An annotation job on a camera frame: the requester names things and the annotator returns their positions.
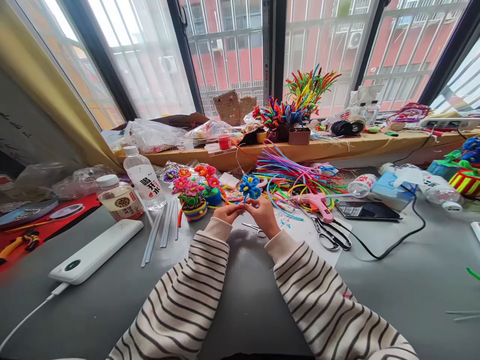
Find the red container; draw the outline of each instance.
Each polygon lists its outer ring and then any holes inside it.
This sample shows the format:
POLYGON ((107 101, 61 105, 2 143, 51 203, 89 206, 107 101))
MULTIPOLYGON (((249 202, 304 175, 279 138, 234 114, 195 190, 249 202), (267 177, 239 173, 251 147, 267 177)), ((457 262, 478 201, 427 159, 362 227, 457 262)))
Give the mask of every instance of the red container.
POLYGON ((230 135, 223 134, 218 137, 218 145, 220 145, 220 150, 228 150, 232 147, 230 142, 230 135))

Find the wooden shelf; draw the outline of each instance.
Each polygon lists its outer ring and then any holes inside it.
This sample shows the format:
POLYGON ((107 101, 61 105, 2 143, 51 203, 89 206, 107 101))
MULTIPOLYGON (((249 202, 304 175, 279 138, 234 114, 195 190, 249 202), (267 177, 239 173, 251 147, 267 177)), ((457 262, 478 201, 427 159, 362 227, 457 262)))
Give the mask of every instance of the wooden shelf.
MULTIPOLYGON (((480 130, 476 129, 466 132, 467 138, 480 135, 480 130)), ((398 137, 392 137, 383 133, 369 134, 363 133, 361 137, 345 139, 342 142, 312 141, 309 145, 289 145, 282 142, 276 144, 281 152, 289 159, 295 162, 306 161, 326 161, 339 159, 353 159, 363 157, 373 157, 388 153, 400 153, 407 150, 418 149, 427 140, 429 134, 424 132, 400 132, 398 137)), ((434 137, 430 138, 425 148, 451 145, 453 148, 460 147, 464 139, 456 132, 445 133, 438 137, 435 142, 434 137)), ((250 154, 255 161, 266 148, 264 144, 242 146, 243 150, 250 154)), ((167 150, 154 154, 143 154, 152 164, 164 166, 170 160, 172 162, 187 164, 191 160, 198 160, 200 163, 208 163, 220 171, 230 171, 238 167, 235 158, 236 152, 228 152, 216 156, 209 156, 209 153, 203 148, 193 151, 179 152, 178 150, 167 150)), ((125 155, 118 155, 118 160, 123 163, 125 155)), ((255 161, 244 152, 238 151, 238 162, 242 169, 247 171, 252 168, 255 161)))

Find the blue plate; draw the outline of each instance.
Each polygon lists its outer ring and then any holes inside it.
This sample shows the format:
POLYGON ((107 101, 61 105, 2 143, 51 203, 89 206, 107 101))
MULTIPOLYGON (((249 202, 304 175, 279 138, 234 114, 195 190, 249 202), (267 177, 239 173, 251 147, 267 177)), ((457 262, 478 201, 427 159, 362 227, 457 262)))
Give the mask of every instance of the blue plate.
POLYGON ((9 212, 0 217, 0 230, 13 228, 40 219, 42 216, 55 209, 58 204, 58 200, 48 200, 33 205, 27 205, 9 212))

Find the hand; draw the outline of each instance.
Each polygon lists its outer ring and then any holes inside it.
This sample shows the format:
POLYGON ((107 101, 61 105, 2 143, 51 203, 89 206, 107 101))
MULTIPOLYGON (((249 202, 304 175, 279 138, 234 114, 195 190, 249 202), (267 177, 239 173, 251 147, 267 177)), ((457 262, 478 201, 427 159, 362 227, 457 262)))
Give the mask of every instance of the hand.
POLYGON ((241 209, 240 206, 233 204, 215 209, 212 217, 219 218, 220 220, 223 220, 224 222, 232 225, 234 220, 244 212, 245 210, 241 209))
POLYGON ((241 202, 239 205, 241 209, 250 213, 269 239, 280 232, 279 225, 275 220, 274 206, 270 200, 260 196, 258 199, 248 199, 246 203, 241 202))

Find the glass window pane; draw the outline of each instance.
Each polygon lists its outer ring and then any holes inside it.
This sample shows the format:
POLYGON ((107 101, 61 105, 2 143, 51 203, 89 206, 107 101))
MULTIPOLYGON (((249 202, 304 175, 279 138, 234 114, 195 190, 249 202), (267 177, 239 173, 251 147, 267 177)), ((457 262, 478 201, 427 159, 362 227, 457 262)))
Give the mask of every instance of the glass window pane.
POLYGON ((284 80, 300 70, 320 64, 322 73, 342 73, 338 83, 318 104, 319 115, 340 112, 350 97, 352 74, 360 65, 359 49, 368 36, 371 0, 288 0, 285 34, 284 80))
POLYGON ((467 4, 468 0, 390 2, 363 78, 364 85, 374 79, 384 84, 378 99, 381 111, 418 101, 467 4))
POLYGON ((213 97, 231 89, 264 103, 261 0, 179 0, 205 116, 219 119, 213 97), (205 32, 192 18, 198 12, 205 32))
POLYGON ((100 128, 124 122, 102 77, 57 0, 17 0, 100 128))
MULTIPOLYGON (((88 0, 109 51, 144 119, 195 111, 166 1, 88 0)), ((191 12, 195 31, 204 34, 200 6, 191 12)), ((208 53, 204 42, 198 47, 208 53)))
POLYGON ((479 75, 480 39, 477 40, 431 106, 441 113, 478 109, 480 106, 479 75))

